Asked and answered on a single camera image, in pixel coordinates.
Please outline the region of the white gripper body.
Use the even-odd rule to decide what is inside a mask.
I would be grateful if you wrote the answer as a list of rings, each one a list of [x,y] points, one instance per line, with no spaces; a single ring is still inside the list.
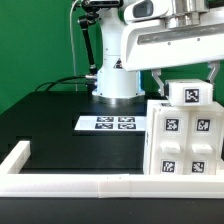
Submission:
[[[224,59],[224,17],[202,18],[197,26],[167,29],[162,20],[128,25],[121,39],[127,71],[162,69]]]

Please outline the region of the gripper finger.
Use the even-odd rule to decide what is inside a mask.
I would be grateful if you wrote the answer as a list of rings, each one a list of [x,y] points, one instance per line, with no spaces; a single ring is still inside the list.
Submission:
[[[153,79],[156,81],[156,83],[159,86],[158,92],[160,93],[161,96],[164,96],[165,95],[164,83],[163,83],[163,81],[160,78],[160,76],[162,74],[161,70],[160,69],[152,69],[151,72],[152,72]]]
[[[208,63],[208,68],[210,69],[210,72],[207,77],[207,81],[209,83],[213,83],[215,80],[216,75],[219,72],[220,69],[220,62],[219,61],[212,61]]]

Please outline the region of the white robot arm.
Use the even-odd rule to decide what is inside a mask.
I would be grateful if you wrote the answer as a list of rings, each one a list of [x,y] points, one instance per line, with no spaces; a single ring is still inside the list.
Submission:
[[[143,95],[140,73],[159,78],[163,68],[207,63],[209,83],[224,60],[224,1],[103,0],[97,4],[103,37],[103,65],[95,96],[132,101]]]

